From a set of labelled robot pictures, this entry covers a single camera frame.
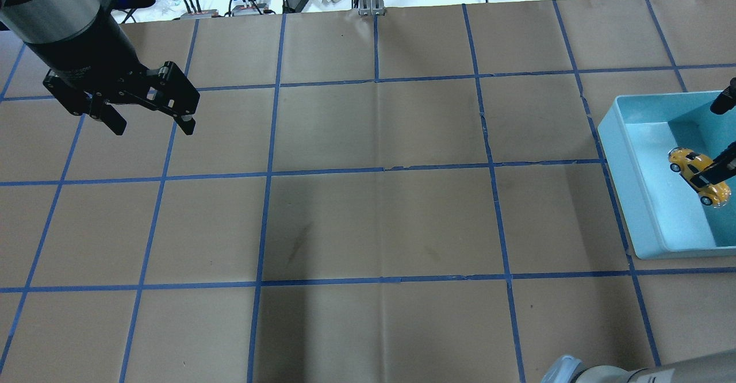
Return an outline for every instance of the toy car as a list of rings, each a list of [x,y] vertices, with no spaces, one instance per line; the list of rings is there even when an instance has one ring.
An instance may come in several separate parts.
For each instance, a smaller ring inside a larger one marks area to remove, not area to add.
[[[683,176],[686,182],[691,186],[692,190],[697,192],[700,202],[706,206],[721,207],[729,201],[731,197],[731,188],[726,182],[716,184],[706,184],[703,187],[697,187],[692,183],[691,179],[695,174],[705,170],[713,163],[713,160],[707,155],[696,153],[691,149],[684,147],[675,147],[670,150],[668,155],[670,160],[670,170]]]

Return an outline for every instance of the blue plastic bin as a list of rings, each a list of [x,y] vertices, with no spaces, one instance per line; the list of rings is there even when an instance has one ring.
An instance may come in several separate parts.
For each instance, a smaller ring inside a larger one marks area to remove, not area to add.
[[[702,205],[668,161],[678,145],[714,158],[736,140],[736,109],[710,113],[719,93],[619,95],[600,122],[600,142],[639,258],[736,255],[736,197],[722,208]]]

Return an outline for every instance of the yellow toy car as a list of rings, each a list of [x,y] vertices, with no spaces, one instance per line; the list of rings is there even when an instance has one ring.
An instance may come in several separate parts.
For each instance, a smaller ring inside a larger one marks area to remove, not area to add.
[[[714,206],[719,208],[726,204],[731,197],[731,188],[726,182],[716,184],[705,184],[705,186],[697,187],[692,183],[691,179],[697,173],[705,170],[713,163],[713,160],[707,155],[696,153],[691,149],[684,147],[675,147],[670,150],[668,155],[670,160],[670,170],[683,176],[686,182],[697,192],[700,202],[706,206]]]

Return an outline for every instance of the light blue box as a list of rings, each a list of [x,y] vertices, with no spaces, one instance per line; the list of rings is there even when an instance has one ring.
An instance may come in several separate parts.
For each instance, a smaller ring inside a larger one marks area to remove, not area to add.
[[[668,161],[678,145],[714,158],[736,141],[736,108],[722,116],[710,112],[718,94],[619,95],[600,122],[639,258],[736,255],[736,197],[722,208],[702,205]]]

